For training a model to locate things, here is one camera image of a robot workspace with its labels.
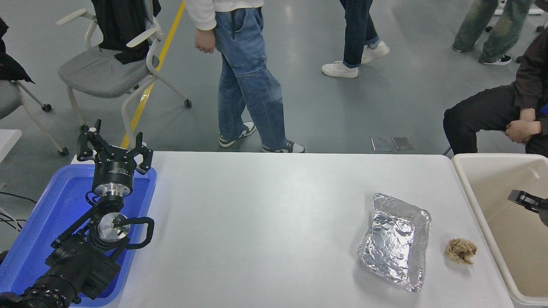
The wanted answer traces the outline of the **person's hand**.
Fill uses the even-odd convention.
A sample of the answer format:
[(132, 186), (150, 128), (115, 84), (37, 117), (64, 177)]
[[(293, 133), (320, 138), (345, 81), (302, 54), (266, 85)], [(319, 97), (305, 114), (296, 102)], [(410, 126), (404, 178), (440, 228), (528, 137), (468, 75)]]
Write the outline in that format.
[(537, 134), (542, 132), (540, 121), (511, 121), (505, 130), (505, 135), (515, 143), (526, 144)]
[(205, 54), (213, 54), (216, 45), (214, 30), (196, 29), (194, 47)]

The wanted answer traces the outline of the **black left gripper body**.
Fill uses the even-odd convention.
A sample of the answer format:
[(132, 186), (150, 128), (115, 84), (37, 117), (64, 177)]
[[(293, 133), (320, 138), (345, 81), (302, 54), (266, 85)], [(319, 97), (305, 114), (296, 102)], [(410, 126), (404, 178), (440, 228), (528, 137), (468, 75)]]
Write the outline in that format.
[(93, 178), (93, 185), (103, 185), (108, 183), (117, 183), (122, 185), (133, 185), (134, 183), (134, 171), (137, 167), (135, 159), (129, 154), (127, 150), (121, 148), (114, 148), (110, 151), (110, 154), (114, 153), (115, 156), (111, 158), (108, 152), (103, 150), (96, 150), (94, 158), (95, 171)]

